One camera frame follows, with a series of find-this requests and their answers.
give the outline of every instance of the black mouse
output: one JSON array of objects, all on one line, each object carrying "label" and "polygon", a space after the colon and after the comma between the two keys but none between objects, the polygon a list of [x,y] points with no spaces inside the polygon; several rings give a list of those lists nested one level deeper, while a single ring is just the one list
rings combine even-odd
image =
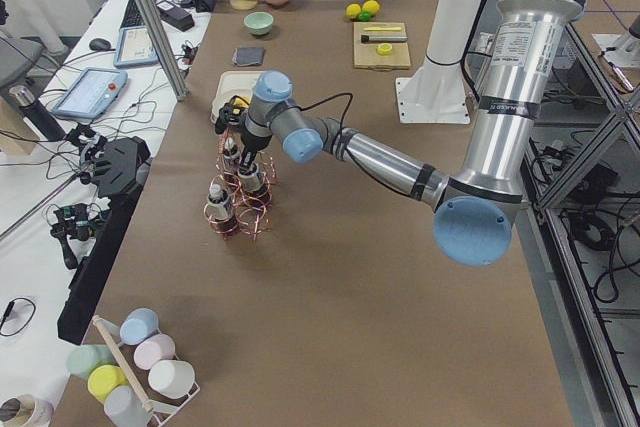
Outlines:
[{"label": "black mouse", "polygon": [[111,42],[105,39],[95,38],[89,42],[89,48],[97,52],[111,50]]}]

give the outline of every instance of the white table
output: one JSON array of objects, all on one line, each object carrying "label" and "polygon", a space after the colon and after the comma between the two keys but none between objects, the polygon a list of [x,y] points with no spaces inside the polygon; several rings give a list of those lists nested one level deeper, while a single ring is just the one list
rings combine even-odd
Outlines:
[{"label": "white table", "polygon": [[[91,39],[101,37],[116,45],[118,29],[122,20],[125,5],[128,0],[109,0],[100,13],[93,20],[86,33],[70,53],[68,59],[90,52]],[[181,32],[163,22],[173,52],[181,53],[181,46],[186,41],[197,45],[207,28],[211,14],[197,13],[191,10],[195,26],[186,32]],[[113,52],[101,53],[84,57],[71,66],[77,69],[86,67],[113,68]],[[124,123],[121,126],[124,133],[134,129],[151,129],[136,131],[130,135],[143,138],[151,155],[155,155],[162,142],[164,128],[169,123],[176,103],[176,97],[160,65],[128,69],[129,78],[126,87],[119,98],[108,109],[106,114],[93,127],[98,133],[112,136],[114,128],[120,124],[125,112],[130,114],[133,109],[127,109],[137,102],[139,96],[149,86],[154,89],[144,100],[155,101],[153,119],[148,124]],[[79,75],[78,70],[63,67],[50,82],[47,90],[66,88]],[[62,93],[45,93],[41,101],[51,108],[55,99]],[[143,104],[135,120],[146,121],[151,118],[153,104]],[[65,130],[75,126],[74,122],[61,121]],[[55,150],[60,144],[45,144]],[[74,150],[66,143],[62,150]],[[37,163],[50,157],[50,153],[37,146],[29,156],[7,156],[0,153],[0,164]],[[68,165],[62,159],[52,162],[51,175],[60,175],[54,180],[45,178],[46,165],[42,166],[3,166],[0,167],[0,232],[13,224],[36,203],[61,184],[69,174]],[[78,202],[90,203],[94,200],[96,187],[82,185],[74,181],[52,203],[59,206]],[[98,201],[106,206],[106,200]],[[73,349],[73,345],[59,340],[57,336],[57,319],[62,312],[64,303],[69,295],[68,285],[74,271],[66,269],[62,259],[60,244],[49,235],[49,225],[44,217],[44,211],[32,216],[25,224],[10,237],[0,243],[0,310],[4,310],[7,303],[15,297],[28,297],[37,305],[37,311],[28,327],[15,337],[0,337],[0,403],[11,397],[23,393],[31,393],[57,405],[63,388],[68,379],[66,371],[66,357]],[[80,259],[90,251],[91,242],[70,241],[71,248]],[[22,317],[10,321],[6,328],[22,321]]]}]

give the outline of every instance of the blue tablet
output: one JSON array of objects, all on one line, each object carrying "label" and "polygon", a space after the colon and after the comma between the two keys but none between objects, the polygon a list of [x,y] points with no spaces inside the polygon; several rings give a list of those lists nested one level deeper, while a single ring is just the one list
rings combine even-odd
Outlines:
[{"label": "blue tablet", "polygon": [[118,35],[113,66],[118,69],[158,63],[146,26],[123,27]]},{"label": "blue tablet", "polygon": [[84,69],[51,113],[59,117],[95,119],[116,100],[126,82],[127,73],[123,70]]}]

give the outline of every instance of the green bowl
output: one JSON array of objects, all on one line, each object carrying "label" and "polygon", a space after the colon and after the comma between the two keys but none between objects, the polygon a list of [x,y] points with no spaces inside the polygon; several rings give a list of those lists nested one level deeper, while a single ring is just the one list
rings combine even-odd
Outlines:
[{"label": "green bowl", "polygon": [[244,25],[253,35],[268,34],[273,27],[273,15],[267,12],[253,12],[244,18]]}]

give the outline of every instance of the black keyboard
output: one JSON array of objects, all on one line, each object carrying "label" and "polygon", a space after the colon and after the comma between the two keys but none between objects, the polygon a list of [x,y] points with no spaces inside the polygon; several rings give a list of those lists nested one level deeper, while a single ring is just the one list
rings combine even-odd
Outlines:
[{"label": "black keyboard", "polygon": [[137,27],[139,25],[144,25],[144,20],[142,20],[140,9],[138,9],[135,0],[129,0],[129,2],[127,2],[127,8],[124,10],[124,15],[122,16],[122,23],[120,24],[120,28]]}]

